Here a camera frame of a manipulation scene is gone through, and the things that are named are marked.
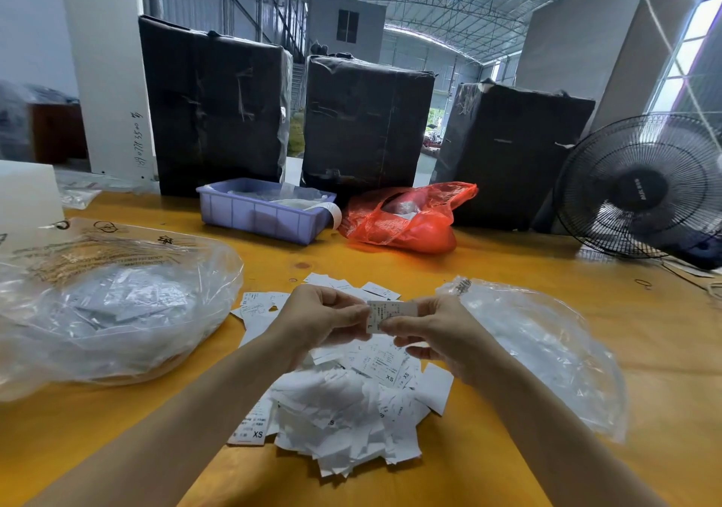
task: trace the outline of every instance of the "table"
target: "table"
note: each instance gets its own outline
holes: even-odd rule
[[[543,291],[580,311],[617,356],[630,398],[624,445],[610,445],[672,505],[722,498],[722,327],[716,303],[665,270],[578,256],[572,238],[489,230],[457,232],[451,254],[422,256],[351,244],[325,230],[309,247],[205,226],[196,200],[101,194],[86,211],[110,220],[222,239],[246,263],[242,291],[290,291],[310,272],[379,283],[404,299],[456,274]],[[636,280],[647,281],[644,287]],[[21,505],[234,350],[229,316],[177,370],[146,384],[100,389],[56,384],[0,405],[0,505]],[[184,507],[231,505],[548,505],[489,404],[456,380],[443,418],[418,427],[420,460],[382,460],[320,482],[315,462],[267,443],[224,447]]]

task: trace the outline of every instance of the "black fan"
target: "black fan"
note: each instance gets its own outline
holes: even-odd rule
[[[693,117],[617,121],[572,150],[554,208],[571,235],[607,254],[667,253],[713,269],[722,265],[720,163],[720,147]]]

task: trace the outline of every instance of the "floor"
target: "floor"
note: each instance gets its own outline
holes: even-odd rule
[[[298,186],[301,182],[301,165],[303,159],[299,157],[286,157],[286,182]],[[419,155],[416,165],[416,176],[414,177],[414,188],[426,186],[431,179],[431,173],[436,165],[436,157]]]

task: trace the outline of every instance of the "black plastic wrap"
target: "black plastic wrap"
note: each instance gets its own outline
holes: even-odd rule
[[[309,57],[303,182],[338,194],[412,186],[434,74],[338,56]]]
[[[241,177],[278,182],[293,60],[283,47],[140,17],[160,192]]]
[[[527,230],[593,110],[593,100],[564,93],[460,83],[431,175],[479,187],[455,224]]]

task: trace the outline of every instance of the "plastic crate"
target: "plastic crate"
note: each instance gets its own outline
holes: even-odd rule
[[[263,192],[280,186],[280,183],[265,180],[236,179],[196,188],[201,195],[201,218],[213,226],[250,231],[259,236],[308,245],[331,221],[331,214],[326,209],[298,210],[228,193]],[[321,193],[328,196],[326,201],[329,203],[336,199],[336,194]]]

